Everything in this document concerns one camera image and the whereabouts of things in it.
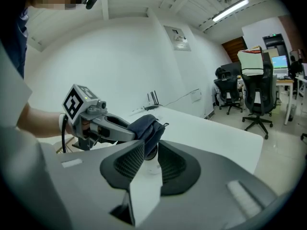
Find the white wall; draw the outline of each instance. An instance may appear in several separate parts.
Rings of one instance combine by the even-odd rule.
[[[42,52],[32,77],[30,104],[47,111],[60,111],[74,83],[88,86],[107,101],[110,112],[121,114],[146,104],[147,93],[156,90],[163,104],[172,92],[147,18],[98,21],[56,41]]]
[[[215,69],[228,63],[224,49],[202,33],[192,33],[168,12],[148,13],[149,18],[97,21],[70,32],[42,53],[29,51],[25,81],[33,90],[30,105],[61,112],[65,95],[77,83],[105,100],[109,112],[122,115],[146,105],[150,91],[156,90],[159,102],[166,105],[200,88],[200,101],[192,103],[187,95],[168,107],[208,115],[213,110]],[[192,51],[174,51],[162,25],[182,29]]]
[[[212,42],[203,33],[191,29],[178,16],[160,9],[150,9],[149,17],[152,17],[152,14],[161,25],[160,34],[164,37],[164,51],[175,57],[186,93],[198,88],[202,93],[200,101],[191,103],[190,96],[187,95],[177,101],[175,107],[172,105],[170,107],[195,116],[205,117],[213,110],[212,88],[215,70],[223,64],[230,63],[229,57],[221,45]],[[191,51],[173,50],[164,26],[181,29],[188,40]]]
[[[279,0],[270,0],[246,8],[218,22],[205,33],[215,42],[223,44],[243,36],[242,27],[271,17],[289,14]]]
[[[260,45],[262,49],[266,49],[267,47],[264,44],[263,37],[272,36],[272,34],[282,34],[288,53],[292,51],[288,35],[278,17],[244,26],[242,27],[242,31],[248,48]]]
[[[232,63],[223,46],[211,41],[204,33],[192,28],[196,39],[197,48],[207,74],[208,84],[212,91],[213,102],[215,101],[215,89],[213,81],[216,79],[215,71],[218,67]]]

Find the dark blue cloth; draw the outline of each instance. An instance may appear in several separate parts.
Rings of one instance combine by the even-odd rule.
[[[24,78],[25,53],[27,51],[28,39],[28,31],[25,25],[28,19],[28,9],[24,9],[16,17],[12,28],[8,31],[8,35],[2,41],[6,53],[22,78]]]
[[[162,125],[151,114],[144,115],[130,124],[127,129],[135,133],[135,140],[144,140],[144,157],[154,149],[165,131],[168,123]]]

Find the person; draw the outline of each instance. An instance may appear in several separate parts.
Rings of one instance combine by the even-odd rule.
[[[295,77],[299,72],[303,71],[303,65],[302,65],[303,60],[299,59],[298,61],[296,61],[294,56],[290,56],[290,60],[291,60],[291,65],[289,67],[289,75],[294,80],[293,91],[296,92],[297,91],[297,79]]]
[[[11,62],[24,78],[25,56],[27,51],[27,28],[29,19],[28,8],[65,9],[80,4],[81,0],[14,0],[4,1],[9,4],[8,11],[1,13],[4,20],[0,30],[0,39]],[[34,109],[29,103],[25,105],[19,117],[17,126],[32,133],[38,138],[48,138],[61,135],[61,123],[64,114],[50,113]],[[66,125],[66,132],[74,134],[71,123]],[[83,130],[89,128],[90,122],[83,120]]]
[[[219,76],[223,73],[223,72],[226,72],[226,70],[222,67],[218,67],[215,71],[215,76],[216,78],[218,79]],[[239,95],[240,95],[240,105],[243,105],[243,93],[242,93],[242,87],[243,87],[243,84],[242,83],[237,83],[237,88],[238,88],[238,91],[239,91]],[[215,90],[215,93],[216,93],[216,99],[217,101],[219,102],[219,106],[223,106],[225,103],[222,101],[221,99],[221,91],[220,89],[216,86],[216,84],[214,84],[214,90]]]

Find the white table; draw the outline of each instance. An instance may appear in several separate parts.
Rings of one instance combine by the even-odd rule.
[[[146,114],[154,115],[161,124],[169,123],[161,139],[223,155],[254,173],[262,150],[261,136],[165,107],[124,115],[123,118],[132,123]],[[144,161],[130,184],[136,227],[159,203],[162,174],[149,172],[157,165],[157,156]]]
[[[304,79],[304,76],[298,76],[298,77],[296,77],[296,79],[297,79],[297,96],[298,96],[299,93],[303,96],[303,100],[302,100],[302,104],[301,104],[301,112],[300,112],[300,115],[301,115],[302,114],[302,110],[303,110],[303,103],[304,103],[304,99],[305,99],[307,80]],[[299,90],[299,82],[300,81],[304,85],[303,91]]]
[[[261,136],[165,107],[123,118],[132,123],[146,114],[154,115],[161,124],[170,124],[161,139],[223,155],[254,173],[263,143]]]
[[[288,124],[289,116],[290,116],[290,111],[291,111],[291,106],[292,106],[292,97],[293,97],[293,80],[277,80],[276,81],[276,86],[278,86],[278,92],[280,94],[280,87],[281,86],[290,86],[290,93],[289,93],[289,101],[288,101],[288,109],[286,113],[286,119],[284,121],[284,125]]]

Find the black office chair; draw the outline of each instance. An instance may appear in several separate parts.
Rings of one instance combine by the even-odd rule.
[[[237,82],[238,79],[236,77],[231,77],[231,73],[229,71],[223,72],[220,76],[218,76],[218,79],[214,80],[214,83],[220,89],[220,98],[224,102],[224,105],[220,106],[220,110],[224,106],[229,106],[227,115],[229,115],[232,107],[240,109],[241,112],[243,112],[243,109],[240,107],[240,103],[236,103],[240,98]]]
[[[270,120],[262,119],[260,117],[264,114],[269,114],[274,108],[276,98],[276,76],[273,77],[273,66],[270,62],[264,62],[263,75],[247,76],[241,74],[241,76],[246,88],[245,105],[250,110],[251,114],[256,115],[256,117],[242,118],[242,122],[245,122],[245,120],[253,121],[245,131],[248,131],[256,124],[259,124],[266,134],[264,138],[268,139],[269,133],[263,123],[269,123],[270,127],[273,127],[273,123]],[[260,95],[260,103],[255,103],[257,92],[259,92]]]

